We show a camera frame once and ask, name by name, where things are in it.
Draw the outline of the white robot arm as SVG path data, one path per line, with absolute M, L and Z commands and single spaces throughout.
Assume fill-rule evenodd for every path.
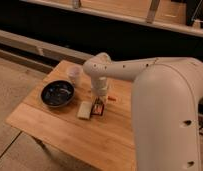
M 100 77 L 129 80 L 137 171 L 201 171 L 198 104 L 203 62 L 155 57 L 114 62 L 100 53 L 83 65 L 92 86 Z

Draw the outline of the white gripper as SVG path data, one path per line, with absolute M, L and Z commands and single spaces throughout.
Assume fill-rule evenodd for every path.
M 109 83 L 106 77 L 98 77 L 98 78 L 91 79 L 92 97 L 95 98 L 92 105 L 93 109 L 98 108 L 99 98 L 102 101 L 103 110 L 105 109 L 105 106 L 107 105 L 107 101 L 108 101 L 107 100 L 108 89 L 109 89 Z

